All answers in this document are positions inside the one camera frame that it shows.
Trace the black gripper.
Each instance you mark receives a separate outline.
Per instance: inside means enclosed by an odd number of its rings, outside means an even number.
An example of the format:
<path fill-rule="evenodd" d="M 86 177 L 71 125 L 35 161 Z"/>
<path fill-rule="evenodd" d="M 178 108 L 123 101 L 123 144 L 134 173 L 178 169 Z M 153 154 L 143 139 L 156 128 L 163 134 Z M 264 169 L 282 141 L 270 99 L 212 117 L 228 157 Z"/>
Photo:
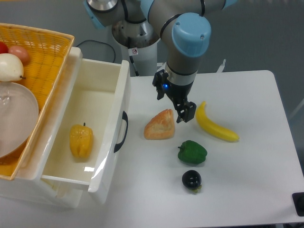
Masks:
<path fill-rule="evenodd" d="M 195 116 L 196 104 L 188 101 L 188 94 L 193 83 L 187 85 L 176 85 L 169 81 L 168 73 L 160 70 L 155 73 L 152 85 L 156 87 L 157 100 L 160 100 L 166 94 L 172 101 L 178 117 L 176 122 L 189 122 Z"/>

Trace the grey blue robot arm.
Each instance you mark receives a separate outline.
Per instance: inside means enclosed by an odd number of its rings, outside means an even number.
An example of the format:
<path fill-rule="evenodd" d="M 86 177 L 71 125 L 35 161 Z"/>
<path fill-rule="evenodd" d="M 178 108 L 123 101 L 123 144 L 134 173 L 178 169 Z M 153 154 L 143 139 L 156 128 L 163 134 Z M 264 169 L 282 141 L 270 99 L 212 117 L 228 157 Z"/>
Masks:
<path fill-rule="evenodd" d="M 187 96 L 209 46 L 211 25 L 206 14 L 232 4 L 232 0 L 84 1 L 97 28 L 112 28 L 136 75 L 154 74 L 157 97 L 172 101 L 178 122 L 195 115 L 196 105 Z"/>

